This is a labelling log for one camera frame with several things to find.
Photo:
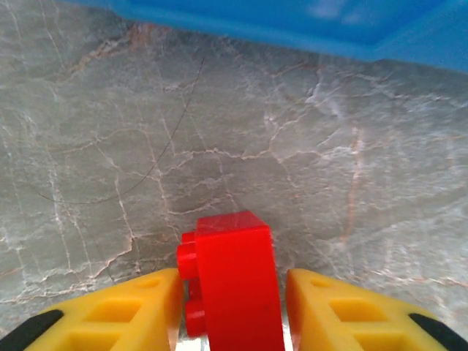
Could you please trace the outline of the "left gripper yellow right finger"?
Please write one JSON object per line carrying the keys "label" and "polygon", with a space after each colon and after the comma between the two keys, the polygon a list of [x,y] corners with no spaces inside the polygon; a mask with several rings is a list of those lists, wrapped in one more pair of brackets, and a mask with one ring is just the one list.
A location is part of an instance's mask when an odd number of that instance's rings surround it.
{"label": "left gripper yellow right finger", "polygon": [[466,350],[431,312],[338,279],[294,268],[286,307],[294,350]]}

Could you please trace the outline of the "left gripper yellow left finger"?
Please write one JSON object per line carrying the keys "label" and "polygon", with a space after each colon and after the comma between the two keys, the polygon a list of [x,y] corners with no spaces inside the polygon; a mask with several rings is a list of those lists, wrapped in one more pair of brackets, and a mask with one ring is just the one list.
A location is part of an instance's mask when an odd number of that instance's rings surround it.
{"label": "left gripper yellow left finger", "polygon": [[57,303],[1,339],[2,350],[174,350],[183,287],[166,268]]}

